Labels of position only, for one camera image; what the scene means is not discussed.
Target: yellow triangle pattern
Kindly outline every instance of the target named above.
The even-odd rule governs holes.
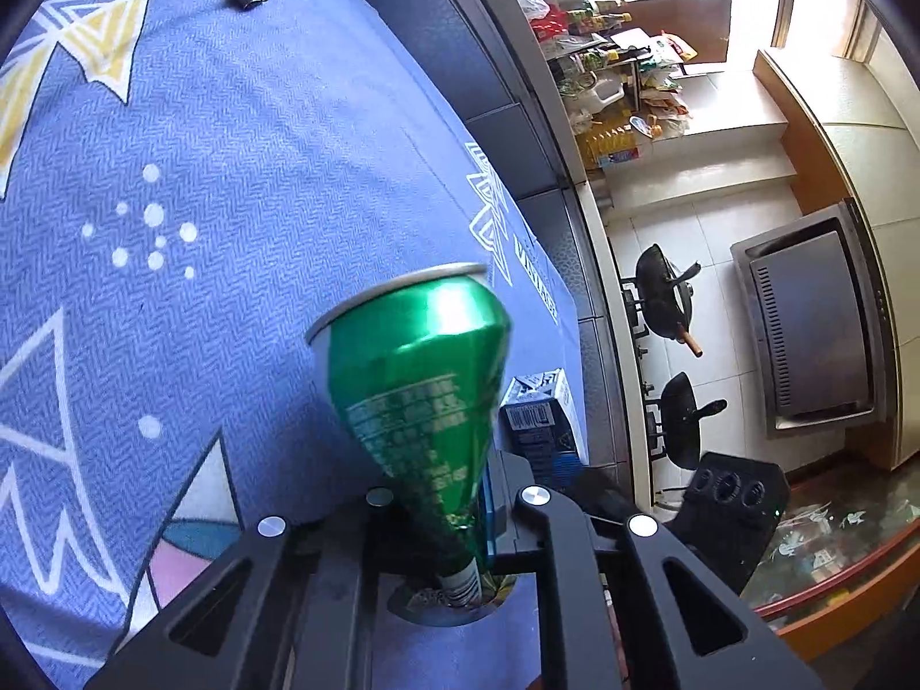
[[[50,34],[35,48],[18,57],[0,79],[0,201],[6,197],[13,158],[20,149],[22,134],[55,43],[54,35]]]
[[[58,41],[80,63],[86,80],[101,82],[126,104],[147,1],[108,2],[58,33]]]

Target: black control panel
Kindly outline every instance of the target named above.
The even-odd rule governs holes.
[[[789,500],[772,463],[709,451],[670,530],[736,593],[757,568]]]

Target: range hood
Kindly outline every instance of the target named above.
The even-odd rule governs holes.
[[[880,272],[853,200],[731,248],[769,438],[876,422],[894,376]]]

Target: wooden handle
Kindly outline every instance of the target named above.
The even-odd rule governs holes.
[[[693,339],[693,336],[687,332],[687,329],[684,329],[684,327],[677,327],[677,339],[687,345],[691,352],[693,352],[693,355],[696,355],[698,358],[702,358],[702,347],[699,347],[699,343]]]

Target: glass tabletop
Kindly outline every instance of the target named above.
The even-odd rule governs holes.
[[[892,473],[860,462],[831,469],[793,488],[742,598],[765,618],[819,600],[887,564],[918,538],[918,519],[920,457]]]

